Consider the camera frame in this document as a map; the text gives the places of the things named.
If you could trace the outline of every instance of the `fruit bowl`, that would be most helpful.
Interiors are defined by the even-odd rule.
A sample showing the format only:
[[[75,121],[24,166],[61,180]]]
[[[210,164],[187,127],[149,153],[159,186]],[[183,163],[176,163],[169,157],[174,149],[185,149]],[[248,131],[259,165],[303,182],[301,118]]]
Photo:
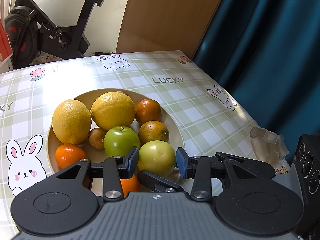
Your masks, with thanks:
[[[108,93],[108,92],[116,92],[116,91],[122,91],[126,95],[128,95],[132,101],[134,102],[134,105],[136,106],[141,100],[146,99],[148,97],[141,95],[139,93],[124,90],[124,89],[114,89],[114,88],[104,88],[104,89],[98,89],[89,91],[87,93],[84,93],[82,95],[77,96],[76,100],[79,100],[82,102],[88,110],[91,109],[92,104],[94,101],[101,95]],[[173,120],[173,118],[162,108],[162,117],[160,120],[169,130],[170,137],[169,137],[169,144],[173,147],[173,149],[177,149],[178,147],[185,147],[184,141],[182,138],[182,134],[180,132],[179,127]],[[91,129],[98,127],[94,121],[92,120]],[[133,121],[132,125],[130,126],[137,134],[139,132],[140,125],[136,120]],[[57,137],[55,136],[52,125],[50,125],[48,136],[47,136],[47,155],[49,160],[50,168],[53,172],[57,172],[60,170],[59,166],[56,163],[55,160],[55,152],[56,149],[63,145],[62,142],[60,142]],[[94,149],[90,144],[88,139],[86,139],[84,142],[79,144],[80,146],[87,154],[88,158],[91,160],[92,163],[99,163],[103,162],[105,158],[107,158],[107,154],[104,150],[96,150]],[[172,182],[178,182],[180,178],[180,173],[177,168],[174,169],[174,171],[166,177],[166,179],[172,181]],[[92,184],[92,192],[94,192],[96,195],[102,195],[102,179],[94,179]]]

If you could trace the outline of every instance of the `yellow-green fruit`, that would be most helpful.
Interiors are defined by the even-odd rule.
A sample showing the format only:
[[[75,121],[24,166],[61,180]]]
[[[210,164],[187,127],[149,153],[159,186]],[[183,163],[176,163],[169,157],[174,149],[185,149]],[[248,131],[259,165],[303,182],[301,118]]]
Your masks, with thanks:
[[[130,127],[136,109],[129,96],[118,92],[109,92],[96,99],[90,114],[100,128],[109,131],[120,125]]]
[[[139,150],[138,168],[160,177],[168,176],[176,165],[176,154],[169,143],[151,141]]]
[[[79,100],[70,99],[57,106],[52,116],[52,129],[59,141],[65,144],[83,142],[90,132],[89,110]]]

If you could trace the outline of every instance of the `red object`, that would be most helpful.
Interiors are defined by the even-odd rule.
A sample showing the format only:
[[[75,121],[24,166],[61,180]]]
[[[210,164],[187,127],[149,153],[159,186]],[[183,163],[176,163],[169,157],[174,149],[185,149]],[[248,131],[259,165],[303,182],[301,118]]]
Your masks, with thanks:
[[[14,33],[17,33],[16,27],[11,26],[11,27],[8,28],[8,30],[9,30],[9,31],[12,31],[12,32],[14,32]]]
[[[24,50],[25,50],[25,48],[26,48],[26,42],[24,42],[24,43],[23,43],[23,45],[20,47],[20,49],[19,49],[19,50],[20,50],[20,51],[24,51]]]
[[[6,59],[10,58],[13,55],[13,51],[9,42],[8,35],[3,28],[2,19],[0,20],[1,20],[0,22],[0,66],[1,66]]]

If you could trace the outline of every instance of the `wooden door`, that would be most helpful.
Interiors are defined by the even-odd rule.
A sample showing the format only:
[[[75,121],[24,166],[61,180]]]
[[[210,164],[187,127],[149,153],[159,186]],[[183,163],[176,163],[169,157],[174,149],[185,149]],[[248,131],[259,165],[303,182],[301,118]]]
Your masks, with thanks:
[[[128,0],[117,53],[181,50],[192,58],[220,0]]]

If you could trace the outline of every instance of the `pink flower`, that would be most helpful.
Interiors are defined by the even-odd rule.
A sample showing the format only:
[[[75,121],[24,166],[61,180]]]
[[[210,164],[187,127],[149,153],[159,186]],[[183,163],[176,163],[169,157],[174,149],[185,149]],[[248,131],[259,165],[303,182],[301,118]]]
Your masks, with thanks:
[[[36,76],[38,76],[38,75],[43,75],[44,71],[45,71],[45,68],[37,68],[36,70],[31,71],[31,72],[30,72],[30,75],[31,75],[32,77],[36,77]]]
[[[190,60],[188,57],[186,57],[186,56],[180,56],[180,58],[182,58],[182,59],[184,59],[184,60],[186,60],[186,61],[188,61],[188,60]]]

